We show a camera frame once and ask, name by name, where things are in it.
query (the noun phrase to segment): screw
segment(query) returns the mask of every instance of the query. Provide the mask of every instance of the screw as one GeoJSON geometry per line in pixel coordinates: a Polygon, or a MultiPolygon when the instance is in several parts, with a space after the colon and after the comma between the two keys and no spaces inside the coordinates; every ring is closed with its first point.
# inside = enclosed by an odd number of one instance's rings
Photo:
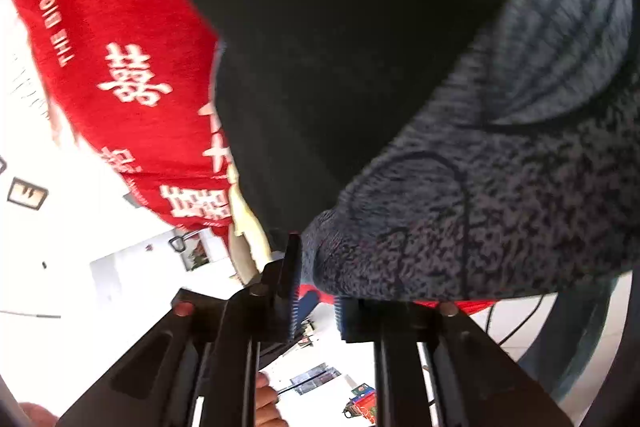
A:
{"type": "Polygon", "coordinates": [[[174,315],[178,315],[178,317],[188,317],[193,315],[194,311],[196,311],[196,306],[191,302],[181,301],[174,306],[174,315]]]}
{"type": "Polygon", "coordinates": [[[458,314],[458,307],[453,302],[440,303],[440,313],[445,317],[453,317],[458,314]]]}
{"type": "Polygon", "coordinates": [[[269,287],[266,284],[263,284],[261,282],[254,284],[253,286],[251,286],[251,289],[249,290],[249,295],[252,295],[254,297],[264,297],[268,293],[269,293],[269,287]]]}

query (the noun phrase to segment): red fabric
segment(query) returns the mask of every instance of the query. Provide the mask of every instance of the red fabric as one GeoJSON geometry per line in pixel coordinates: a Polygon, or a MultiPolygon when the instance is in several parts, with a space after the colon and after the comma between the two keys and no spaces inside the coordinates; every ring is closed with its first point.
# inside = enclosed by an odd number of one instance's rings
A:
{"type": "MultiPolygon", "coordinates": [[[[300,285],[300,293],[299,298],[302,298],[308,291],[316,291],[320,295],[320,301],[326,302],[327,304],[334,303],[334,297],[331,295],[327,295],[326,293],[321,292],[318,288],[311,284],[301,284],[300,285]]],[[[429,306],[431,308],[437,306],[437,302],[433,301],[416,301],[416,304],[420,304],[422,306],[429,306]]],[[[458,308],[460,308],[467,315],[472,315],[474,313],[481,312],[482,310],[488,308],[492,304],[495,304],[495,301],[459,301],[456,302],[458,308]]]]}
{"type": "Polygon", "coordinates": [[[209,191],[228,190],[228,156],[220,156],[217,166],[213,158],[203,156],[213,139],[219,146],[226,142],[213,117],[198,115],[209,102],[216,37],[189,1],[14,3],[28,27],[33,57],[49,94],[95,150],[106,149],[104,158],[123,174],[140,203],[172,225],[192,230],[210,226],[226,240],[231,222],[226,196],[209,191]],[[138,48],[128,49],[130,44],[138,48]],[[148,58],[137,60],[138,54],[148,58]],[[153,89],[152,99],[145,95],[123,102],[117,87],[108,87],[117,79],[140,78],[170,92],[153,89]],[[174,206],[162,197],[163,185],[164,195],[177,191],[174,206]]]}

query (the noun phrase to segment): human hand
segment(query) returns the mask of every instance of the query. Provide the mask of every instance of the human hand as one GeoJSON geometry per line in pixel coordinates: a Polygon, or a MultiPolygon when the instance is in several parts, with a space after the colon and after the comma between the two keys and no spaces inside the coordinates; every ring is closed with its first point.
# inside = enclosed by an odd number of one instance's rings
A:
{"type": "Polygon", "coordinates": [[[258,373],[255,379],[255,425],[260,427],[289,427],[276,407],[278,394],[269,387],[269,378],[258,373]]]}
{"type": "Polygon", "coordinates": [[[33,427],[54,427],[58,419],[40,405],[23,402],[20,407],[33,423],[33,427]]]}

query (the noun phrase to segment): gray fabric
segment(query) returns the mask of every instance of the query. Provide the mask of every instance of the gray fabric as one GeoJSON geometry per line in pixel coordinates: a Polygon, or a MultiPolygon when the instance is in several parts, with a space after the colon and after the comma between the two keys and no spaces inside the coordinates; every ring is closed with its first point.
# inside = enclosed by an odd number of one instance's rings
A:
{"type": "Polygon", "coordinates": [[[376,299],[503,298],[630,269],[640,90],[635,70],[620,72],[631,19],[632,0],[507,0],[305,230],[303,280],[376,299]]]}

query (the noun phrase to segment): power cord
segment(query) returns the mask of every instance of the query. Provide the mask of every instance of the power cord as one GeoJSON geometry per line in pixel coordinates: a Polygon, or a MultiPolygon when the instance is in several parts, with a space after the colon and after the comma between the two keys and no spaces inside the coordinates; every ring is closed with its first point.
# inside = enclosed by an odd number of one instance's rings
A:
{"type": "MultiPolygon", "coordinates": [[[[540,296],[540,299],[538,299],[538,303],[536,304],[535,308],[532,309],[532,311],[529,313],[529,315],[527,315],[520,324],[518,324],[515,328],[513,328],[513,330],[511,330],[511,333],[509,333],[500,342],[498,342],[498,346],[501,346],[502,344],[504,344],[513,335],[515,335],[518,331],[520,331],[520,328],[523,327],[527,323],[527,321],[538,311],[538,309],[540,308],[540,305],[542,304],[542,299],[544,299],[545,296],[546,296],[546,294],[540,296]]],[[[491,319],[492,319],[492,317],[494,315],[494,308],[495,308],[495,304],[493,306],[491,306],[491,309],[489,309],[489,316],[486,319],[486,326],[484,327],[484,331],[487,334],[489,333],[489,326],[491,325],[491,319]]]]}

